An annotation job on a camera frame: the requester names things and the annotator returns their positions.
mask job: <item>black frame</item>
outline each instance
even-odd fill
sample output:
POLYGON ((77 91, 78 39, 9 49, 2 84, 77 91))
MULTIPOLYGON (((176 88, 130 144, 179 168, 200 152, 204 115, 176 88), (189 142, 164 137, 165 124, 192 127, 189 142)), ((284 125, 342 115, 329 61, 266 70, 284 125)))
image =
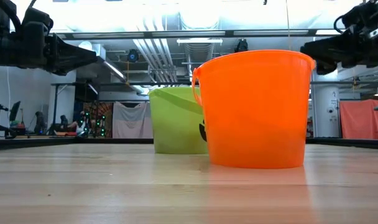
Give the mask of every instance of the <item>black frame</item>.
POLYGON ((165 30, 137 32, 79 32, 59 33, 63 40, 122 40, 122 39, 170 39, 170 38, 249 38, 249 37, 331 37, 337 34, 318 34, 331 29, 234 29, 234 30, 165 30))
MULTIPOLYGON (((0 140, 0 150, 20 149, 25 147, 56 146, 66 144, 153 144, 153 139, 84 139, 84 138, 49 138, 49 139, 10 139, 0 140)), ((307 144, 327 146, 363 147, 378 149, 378 140, 309 138, 307 144)))

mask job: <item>black sticker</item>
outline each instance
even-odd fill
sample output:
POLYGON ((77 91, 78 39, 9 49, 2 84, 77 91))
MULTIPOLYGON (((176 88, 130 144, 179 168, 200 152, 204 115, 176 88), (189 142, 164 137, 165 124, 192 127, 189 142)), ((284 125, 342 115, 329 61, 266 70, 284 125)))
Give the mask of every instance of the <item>black sticker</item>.
POLYGON ((203 140, 207 141, 206 128, 204 127, 204 125, 199 124, 199 130, 200 130, 200 135, 203 138, 203 140))

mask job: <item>wooden tabletop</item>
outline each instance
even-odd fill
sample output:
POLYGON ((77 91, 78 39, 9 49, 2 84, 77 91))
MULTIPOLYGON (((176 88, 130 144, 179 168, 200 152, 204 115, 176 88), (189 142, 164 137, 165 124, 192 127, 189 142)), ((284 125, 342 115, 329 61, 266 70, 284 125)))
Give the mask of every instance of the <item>wooden tabletop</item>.
POLYGON ((152 145, 5 150, 0 223, 378 223, 378 150, 308 145, 304 167, 280 170, 152 145))

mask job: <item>white curtain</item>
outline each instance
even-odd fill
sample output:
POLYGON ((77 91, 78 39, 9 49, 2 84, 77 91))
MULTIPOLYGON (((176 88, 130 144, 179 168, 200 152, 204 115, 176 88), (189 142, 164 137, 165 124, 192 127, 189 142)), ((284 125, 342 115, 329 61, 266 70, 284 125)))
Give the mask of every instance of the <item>white curtain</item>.
POLYGON ((150 104, 139 103, 128 108, 121 103, 113 105, 113 138, 153 138, 150 104))

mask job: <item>green bucket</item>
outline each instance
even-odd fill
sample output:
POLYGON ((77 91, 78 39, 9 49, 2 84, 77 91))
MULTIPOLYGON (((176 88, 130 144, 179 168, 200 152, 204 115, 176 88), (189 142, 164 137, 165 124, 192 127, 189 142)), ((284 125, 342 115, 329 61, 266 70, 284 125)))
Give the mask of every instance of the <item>green bucket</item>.
POLYGON ((203 109, 190 87, 156 89, 149 93, 149 99, 156 153, 207 153, 203 109))

